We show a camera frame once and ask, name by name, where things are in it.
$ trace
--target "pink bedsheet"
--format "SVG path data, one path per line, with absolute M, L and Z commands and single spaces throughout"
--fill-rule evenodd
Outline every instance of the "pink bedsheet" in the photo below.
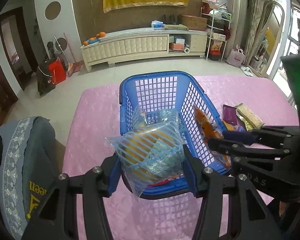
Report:
M 241 76 L 197 76 L 220 115 L 222 105 L 244 103 L 266 125 L 299 125 L 296 111 L 279 88 L 270 80 Z M 71 125 L 63 172 L 69 176 L 86 173 L 101 165 L 114 152 L 105 137 L 120 135 L 119 85 L 88 89 L 82 93 Z M 271 198 L 261 194 L 265 202 Z M 201 199 L 191 193 L 162 200 L 138 202 L 120 179 L 117 191 L 104 204 L 115 240 L 188 240 L 192 238 Z M 77 200 L 80 240 L 86 239 L 82 196 Z M 227 214 L 223 215 L 221 233 L 226 232 Z

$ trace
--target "pink bag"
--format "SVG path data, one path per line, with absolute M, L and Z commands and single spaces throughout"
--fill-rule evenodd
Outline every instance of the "pink bag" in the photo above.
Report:
M 241 67 L 241 64 L 244 62 L 245 59 L 246 59 L 246 56 L 243 53 L 243 50 L 237 46 L 236 49 L 233 49 L 230 52 L 230 55 L 227 58 L 226 62 L 232 66 Z

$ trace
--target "circular wall decoration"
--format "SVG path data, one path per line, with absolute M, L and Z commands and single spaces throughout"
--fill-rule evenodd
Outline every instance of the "circular wall decoration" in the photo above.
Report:
M 59 2 L 55 1 L 49 3 L 49 5 L 46 7 L 44 15 L 48 20 L 53 20 L 59 15 L 60 11 L 61 11 L 61 5 Z
M 66 39 L 59 38 L 59 39 L 57 39 L 57 41 L 59 42 L 62 50 L 65 50 L 68 47 L 68 43 L 67 43 Z M 59 48 L 58 42 L 55 43 L 55 46 L 58 51 L 61 51 L 61 49 Z

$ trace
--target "lace trim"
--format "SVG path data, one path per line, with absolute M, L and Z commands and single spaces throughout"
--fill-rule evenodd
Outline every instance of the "lace trim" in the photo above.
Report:
M 15 239 L 23 234 L 21 230 L 21 218 L 17 210 L 18 194 L 15 185 L 18 180 L 17 163 L 20 158 L 20 146 L 25 140 L 26 128 L 30 123 L 30 117 L 21 119 L 11 137 L 3 163 L 2 198 L 10 231 Z
M 136 6 L 150 6 L 150 5 L 170 5 L 170 6 L 187 6 L 188 4 L 185 2 L 142 2 L 142 3 L 130 3 L 130 4 L 123 4 L 118 6 L 113 6 L 109 8 L 103 9 L 104 13 L 110 12 L 112 10 L 129 8 L 129 7 L 136 7 Z

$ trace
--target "mirror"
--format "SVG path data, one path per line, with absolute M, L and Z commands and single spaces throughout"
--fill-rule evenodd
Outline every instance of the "mirror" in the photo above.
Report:
M 247 66 L 258 77 L 265 77 L 282 36 L 284 10 L 276 1 L 265 2 Z

